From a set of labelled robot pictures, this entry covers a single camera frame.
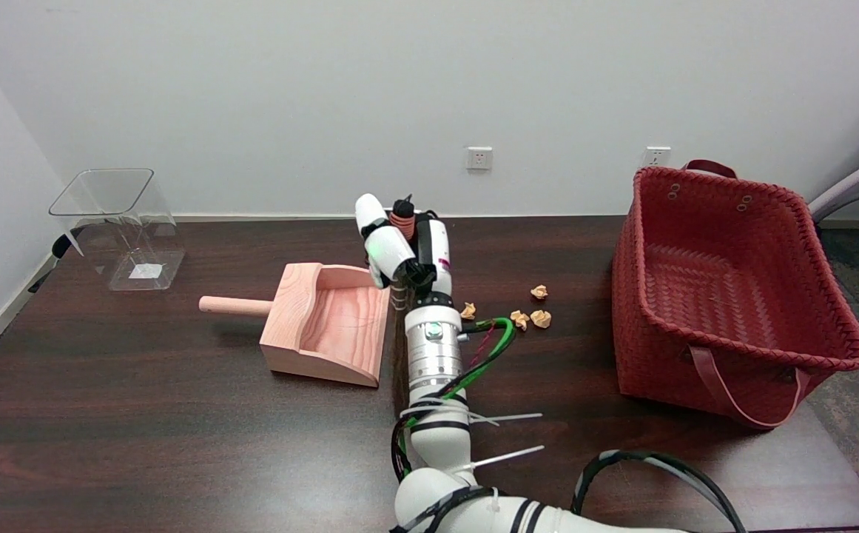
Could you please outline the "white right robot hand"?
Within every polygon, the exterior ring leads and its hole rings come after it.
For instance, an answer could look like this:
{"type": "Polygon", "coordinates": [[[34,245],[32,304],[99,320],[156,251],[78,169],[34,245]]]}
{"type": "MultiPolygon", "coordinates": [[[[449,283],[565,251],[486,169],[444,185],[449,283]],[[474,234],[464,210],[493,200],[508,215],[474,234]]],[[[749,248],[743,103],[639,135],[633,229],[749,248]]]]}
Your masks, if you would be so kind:
{"type": "Polygon", "coordinates": [[[401,286],[418,298],[452,295],[448,229],[433,210],[416,209],[411,196],[385,209],[374,195],[355,202],[356,226],[379,288],[401,286]]]}

